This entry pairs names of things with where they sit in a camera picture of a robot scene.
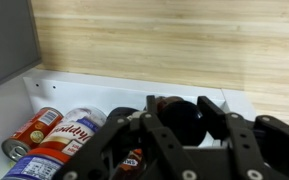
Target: wooden wall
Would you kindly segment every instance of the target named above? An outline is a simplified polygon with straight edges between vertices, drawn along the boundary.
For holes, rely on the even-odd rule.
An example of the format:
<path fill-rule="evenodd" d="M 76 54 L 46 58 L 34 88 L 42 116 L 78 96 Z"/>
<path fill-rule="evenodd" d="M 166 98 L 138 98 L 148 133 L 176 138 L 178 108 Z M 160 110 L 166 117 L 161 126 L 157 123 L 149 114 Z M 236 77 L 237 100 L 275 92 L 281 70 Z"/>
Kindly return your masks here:
<path fill-rule="evenodd" d="M 32 0 L 39 68 L 244 90 L 289 123 L 289 0 Z"/>

